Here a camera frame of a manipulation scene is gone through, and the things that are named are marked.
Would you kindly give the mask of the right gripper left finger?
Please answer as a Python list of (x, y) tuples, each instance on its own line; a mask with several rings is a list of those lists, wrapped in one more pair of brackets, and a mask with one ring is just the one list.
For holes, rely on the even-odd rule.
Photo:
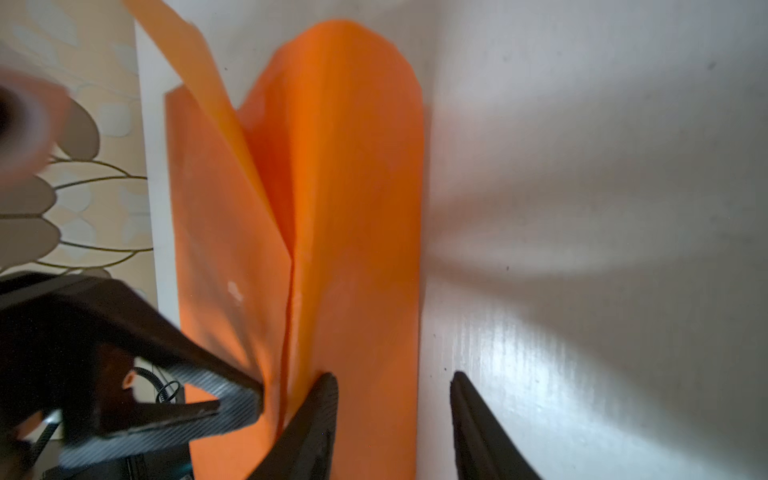
[(295, 416), (249, 479), (328, 480), (336, 436), (339, 389), (322, 374)]

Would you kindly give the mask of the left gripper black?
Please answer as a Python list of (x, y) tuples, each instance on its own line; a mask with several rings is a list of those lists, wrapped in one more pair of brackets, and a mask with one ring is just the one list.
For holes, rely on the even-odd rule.
[[(212, 394), (140, 403), (126, 380), (141, 357)], [(199, 347), (117, 280), (22, 272), (1, 282), (1, 476), (27, 479), (22, 432), (54, 411), (65, 468), (174, 449), (254, 424), (263, 386)]]

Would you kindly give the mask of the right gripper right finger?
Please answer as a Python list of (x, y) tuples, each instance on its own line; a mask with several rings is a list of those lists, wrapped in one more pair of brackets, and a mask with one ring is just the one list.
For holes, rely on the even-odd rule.
[(450, 406), (459, 479), (541, 479), (462, 371), (451, 380)]

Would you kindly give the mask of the orange wrapping paper sheet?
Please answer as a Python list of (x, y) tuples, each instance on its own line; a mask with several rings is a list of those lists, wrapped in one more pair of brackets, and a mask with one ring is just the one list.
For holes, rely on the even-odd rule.
[(259, 420), (191, 443), (243, 479), (313, 383), (339, 387), (334, 479), (416, 473), (424, 112), (396, 46), (347, 19), (273, 54), (240, 107), (201, 32), (127, 9), (181, 79), (165, 96), (182, 331), (264, 384)]

